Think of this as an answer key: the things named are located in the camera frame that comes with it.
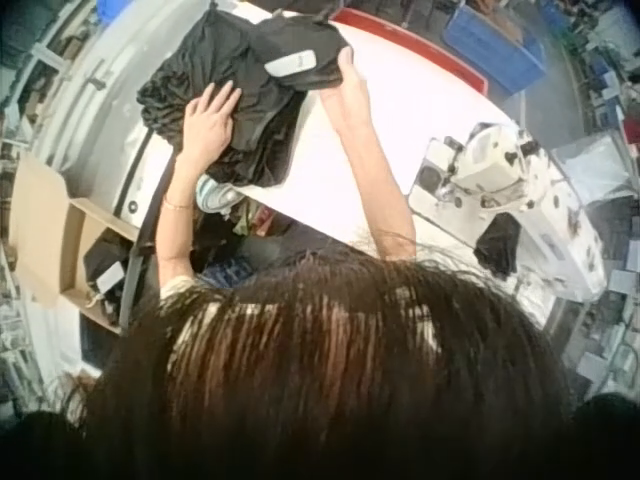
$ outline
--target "woman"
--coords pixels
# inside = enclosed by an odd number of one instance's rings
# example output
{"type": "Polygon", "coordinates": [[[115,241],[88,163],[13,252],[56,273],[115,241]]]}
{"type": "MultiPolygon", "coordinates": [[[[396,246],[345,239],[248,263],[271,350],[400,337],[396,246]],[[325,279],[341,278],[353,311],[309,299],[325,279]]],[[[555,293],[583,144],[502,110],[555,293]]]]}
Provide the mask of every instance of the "woman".
{"type": "Polygon", "coordinates": [[[187,107],[161,211],[164,299],[84,400],[74,458],[93,478],[535,476],[567,416],[561,369],[513,300],[412,261],[411,215],[350,49],[339,65],[322,102],[381,258],[308,259],[233,290],[195,282],[195,182],[228,144],[241,95],[208,88],[187,107]]]}

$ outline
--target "clothing label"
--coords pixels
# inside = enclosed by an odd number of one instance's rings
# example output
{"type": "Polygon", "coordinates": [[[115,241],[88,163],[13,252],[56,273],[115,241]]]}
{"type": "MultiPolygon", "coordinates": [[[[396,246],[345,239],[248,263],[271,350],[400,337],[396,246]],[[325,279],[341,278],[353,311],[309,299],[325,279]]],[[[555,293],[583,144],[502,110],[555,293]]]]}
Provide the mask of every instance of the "clothing label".
{"type": "Polygon", "coordinates": [[[316,68],[318,59],[313,50],[303,50],[265,64],[264,68],[272,77],[286,77],[294,73],[306,72],[316,68]]]}
{"type": "Polygon", "coordinates": [[[100,293],[107,293],[116,284],[124,278],[124,268],[122,267],[122,263],[116,262],[111,265],[106,272],[104,272],[98,280],[96,280],[96,286],[98,287],[98,291],[100,293]]]}

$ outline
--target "gray floor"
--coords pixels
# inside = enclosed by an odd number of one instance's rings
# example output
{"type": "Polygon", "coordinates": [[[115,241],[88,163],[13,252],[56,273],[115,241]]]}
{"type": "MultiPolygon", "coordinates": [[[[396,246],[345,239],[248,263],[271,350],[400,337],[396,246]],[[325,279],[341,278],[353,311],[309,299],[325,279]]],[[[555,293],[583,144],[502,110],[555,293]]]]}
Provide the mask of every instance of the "gray floor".
{"type": "MultiPolygon", "coordinates": [[[[432,1],[417,0],[409,30],[455,55],[456,52],[449,49],[441,38],[449,16],[434,10],[427,21],[432,1]]],[[[377,15],[398,24],[402,16],[399,2],[382,3],[377,15]]],[[[524,92],[511,97],[499,85],[490,83],[489,98],[521,126],[526,127],[547,149],[566,145],[585,136],[582,112],[568,58],[558,42],[552,38],[537,8],[529,2],[515,3],[513,13],[544,45],[547,75],[524,92]]],[[[371,8],[363,10],[373,13],[371,8]]]]}

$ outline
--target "white sewing machine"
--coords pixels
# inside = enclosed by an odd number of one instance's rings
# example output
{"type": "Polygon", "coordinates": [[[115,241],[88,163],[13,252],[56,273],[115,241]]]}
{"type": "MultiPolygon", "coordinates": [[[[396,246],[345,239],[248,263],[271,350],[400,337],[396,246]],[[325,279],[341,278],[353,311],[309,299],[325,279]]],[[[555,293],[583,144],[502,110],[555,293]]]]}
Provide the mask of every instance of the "white sewing machine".
{"type": "Polygon", "coordinates": [[[601,240],[567,179],[523,130],[479,124],[466,144],[433,140],[409,195],[415,214],[474,246],[498,213],[521,225],[520,271],[562,298],[605,289],[601,240]]]}

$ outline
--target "hand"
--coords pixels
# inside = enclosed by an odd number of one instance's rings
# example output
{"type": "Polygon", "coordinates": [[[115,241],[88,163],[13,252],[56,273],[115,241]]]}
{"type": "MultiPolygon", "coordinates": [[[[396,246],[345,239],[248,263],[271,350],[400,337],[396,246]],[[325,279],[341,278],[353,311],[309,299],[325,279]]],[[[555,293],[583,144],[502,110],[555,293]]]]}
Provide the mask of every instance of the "hand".
{"type": "Polygon", "coordinates": [[[185,108],[183,148],[176,168],[196,179],[229,145],[233,133],[231,113],[242,93],[227,82],[211,100],[214,88],[210,84],[201,97],[191,100],[185,108]]]}
{"type": "Polygon", "coordinates": [[[371,126],[371,106],[366,80],[353,65],[353,49],[345,47],[338,55],[342,84],[320,90],[320,98],[331,125],[341,137],[371,126]]]}

